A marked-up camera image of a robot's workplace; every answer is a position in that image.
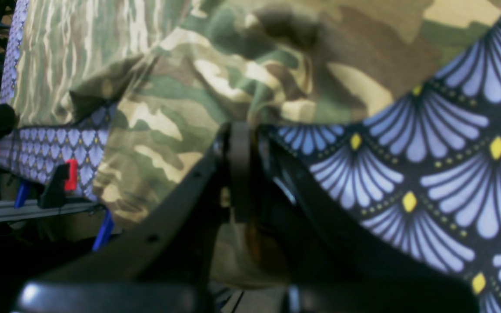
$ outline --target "black mount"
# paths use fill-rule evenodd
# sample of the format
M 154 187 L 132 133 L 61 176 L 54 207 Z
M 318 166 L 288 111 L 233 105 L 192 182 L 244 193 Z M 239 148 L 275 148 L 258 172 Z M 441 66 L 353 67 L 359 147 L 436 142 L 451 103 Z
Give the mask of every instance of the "black mount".
M 14 312 L 215 312 L 207 278 L 217 230 L 229 217 L 220 204 L 225 186 L 238 199 L 235 211 L 242 210 L 235 215 L 280 243 L 292 281 L 284 313 L 479 312 L 468 286 L 372 236 L 266 131 L 251 137 L 246 129 L 224 125 L 203 159 L 141 224 L 28 283 Z M 254 149 L 233 150 L 244 145 Z

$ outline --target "camouflage cloth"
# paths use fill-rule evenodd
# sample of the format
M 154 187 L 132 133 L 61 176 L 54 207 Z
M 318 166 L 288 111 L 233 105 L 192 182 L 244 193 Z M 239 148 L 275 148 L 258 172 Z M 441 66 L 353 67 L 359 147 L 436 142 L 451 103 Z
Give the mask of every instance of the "camouflage cloth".
M 93 191 L 128 224 L 175 188 L 221 123 L 370 117 L 485 34 L 501 0 L 31 0 L 29 10 L 12 100 L 20 126 L 71 123 L 119 99 Z

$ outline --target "red clamp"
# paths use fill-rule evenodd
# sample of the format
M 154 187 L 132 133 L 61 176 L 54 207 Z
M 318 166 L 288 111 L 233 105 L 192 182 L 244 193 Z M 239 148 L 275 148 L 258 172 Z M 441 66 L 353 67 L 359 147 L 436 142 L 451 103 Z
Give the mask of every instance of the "red clamp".
M 78 162 L 75 159 L 70 159 L 65 164 L 69 164 L 69 179 L 65 181 L 65 191 L 75 191 L 77 187 Z

